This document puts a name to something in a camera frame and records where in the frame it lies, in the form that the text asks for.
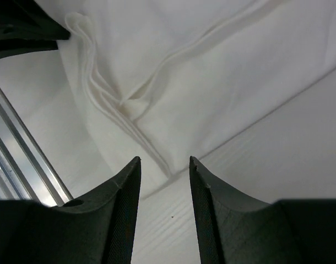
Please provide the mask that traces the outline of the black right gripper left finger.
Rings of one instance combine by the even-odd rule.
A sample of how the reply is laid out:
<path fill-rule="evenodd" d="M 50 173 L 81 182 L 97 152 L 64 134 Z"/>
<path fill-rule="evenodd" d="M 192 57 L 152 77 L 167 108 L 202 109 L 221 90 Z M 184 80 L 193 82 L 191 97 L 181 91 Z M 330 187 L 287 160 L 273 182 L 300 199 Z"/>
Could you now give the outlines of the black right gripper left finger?
<path fill-rule="evenodd" d="M 63 206 L 0 200 L 0 263 L 130 263 L 141 160 Z"/>

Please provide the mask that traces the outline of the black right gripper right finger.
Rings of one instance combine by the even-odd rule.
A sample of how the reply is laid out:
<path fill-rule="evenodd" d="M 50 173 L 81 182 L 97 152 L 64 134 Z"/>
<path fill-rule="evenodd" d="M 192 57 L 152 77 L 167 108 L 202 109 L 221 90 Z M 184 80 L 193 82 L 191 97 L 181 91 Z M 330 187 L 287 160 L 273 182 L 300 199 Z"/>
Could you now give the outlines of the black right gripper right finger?
<path fill-rule="evenodd" d="M 201 263 L 336 263 L 336 199 L 262 202 L 189 161 Z"/>

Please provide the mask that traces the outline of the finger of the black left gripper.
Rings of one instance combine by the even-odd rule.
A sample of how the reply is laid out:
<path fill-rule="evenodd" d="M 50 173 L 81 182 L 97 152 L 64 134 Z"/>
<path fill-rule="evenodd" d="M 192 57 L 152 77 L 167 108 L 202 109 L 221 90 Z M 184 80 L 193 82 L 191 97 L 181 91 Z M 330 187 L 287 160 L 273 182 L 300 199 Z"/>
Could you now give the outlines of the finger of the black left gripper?
<path fill-rule="evenodd" d="M 35 1 L 0 0 L 0 40 L 67 40 L 70 33 Z"/>
<path fill-rule="evenodd" d="M 19 54 L 57 50 L 56 41 L 48 40 L 0 40 L 0 59 Z"/>

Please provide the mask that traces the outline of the white t shirt robot print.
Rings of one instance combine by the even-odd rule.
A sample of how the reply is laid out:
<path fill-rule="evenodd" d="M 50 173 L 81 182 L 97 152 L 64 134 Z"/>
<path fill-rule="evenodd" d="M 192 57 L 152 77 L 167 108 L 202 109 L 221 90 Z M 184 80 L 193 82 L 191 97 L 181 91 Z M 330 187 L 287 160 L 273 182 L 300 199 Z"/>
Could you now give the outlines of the white t shirt robot print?
<path fill-rule="evenodd" d="M 336 1 L 85 1 L 59 43 L 86 127 L 141 194 L 336 67 Z"/>

